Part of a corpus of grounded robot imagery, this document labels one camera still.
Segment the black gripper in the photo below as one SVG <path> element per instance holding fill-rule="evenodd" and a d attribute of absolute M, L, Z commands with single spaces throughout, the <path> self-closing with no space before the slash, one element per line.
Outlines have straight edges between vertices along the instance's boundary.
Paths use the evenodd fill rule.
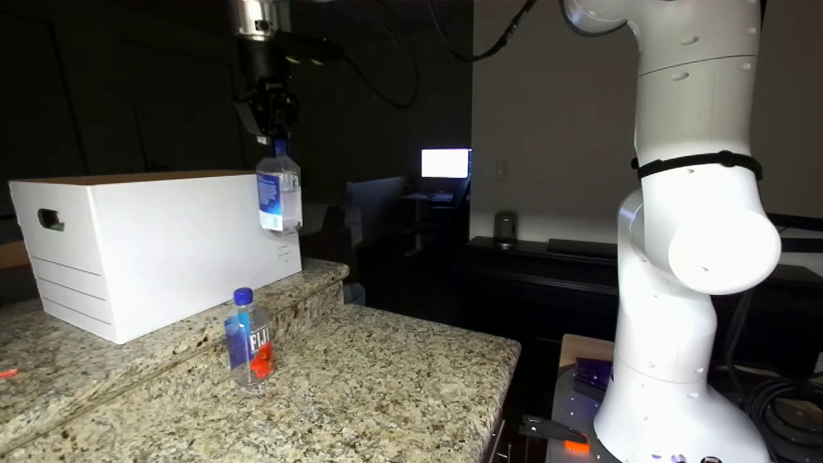
<path fill-rule="evenodd" d="M 244 90 L 237 100 L 237 112 L 248 133 L 259 140 L 284 139 L 296 121 L 296 94 L 288 76 L 284 54 L 269 41 L 239 41 L 239 63 Z"/>

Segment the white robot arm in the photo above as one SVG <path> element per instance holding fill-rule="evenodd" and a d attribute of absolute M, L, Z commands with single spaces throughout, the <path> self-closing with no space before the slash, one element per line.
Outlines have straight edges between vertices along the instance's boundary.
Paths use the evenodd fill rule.
<path fill-rule="evenodd" d="M 626 27 L 637 189 L 617 210 L 617 331 L 594 449 L 617 463 L 772 463 L 756 423 L 706 386 L 718 295 L 781 253 L 751 156 L 758 0 L 560 0 L 572 31 Z"/>

